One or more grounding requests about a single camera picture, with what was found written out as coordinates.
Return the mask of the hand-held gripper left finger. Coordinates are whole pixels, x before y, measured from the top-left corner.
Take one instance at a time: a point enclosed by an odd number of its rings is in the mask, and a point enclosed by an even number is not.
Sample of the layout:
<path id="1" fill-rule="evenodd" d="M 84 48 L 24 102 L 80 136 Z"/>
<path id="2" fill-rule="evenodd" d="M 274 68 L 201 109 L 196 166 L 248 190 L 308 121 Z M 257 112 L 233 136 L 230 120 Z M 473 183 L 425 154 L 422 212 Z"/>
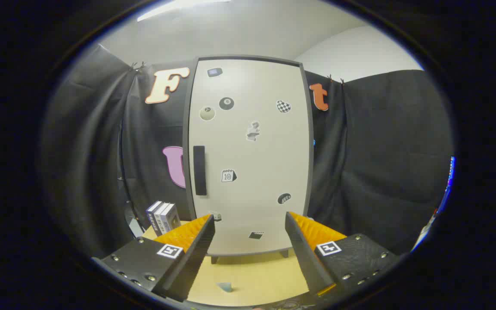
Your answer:
<path id="1" fill-rule="evenodd" d="M 136 238 L 93 263 L 140 294 L 183 302 L 189 296 L 215 234 L 207 214 L 157 238 Z"/>

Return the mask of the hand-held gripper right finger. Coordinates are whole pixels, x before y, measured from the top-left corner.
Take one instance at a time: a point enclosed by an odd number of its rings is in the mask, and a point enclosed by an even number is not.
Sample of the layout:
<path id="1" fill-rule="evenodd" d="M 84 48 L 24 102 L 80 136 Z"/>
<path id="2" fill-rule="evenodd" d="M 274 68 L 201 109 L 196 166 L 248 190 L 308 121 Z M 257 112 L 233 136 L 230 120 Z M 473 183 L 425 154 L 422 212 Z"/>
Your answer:
<path id="1" fill-rule="evenodd" d="M 293 212 L 285 231 L 311 294 L 350 296 L 389 272 L 399 255 L 364 234 L 345 236 Z"/>

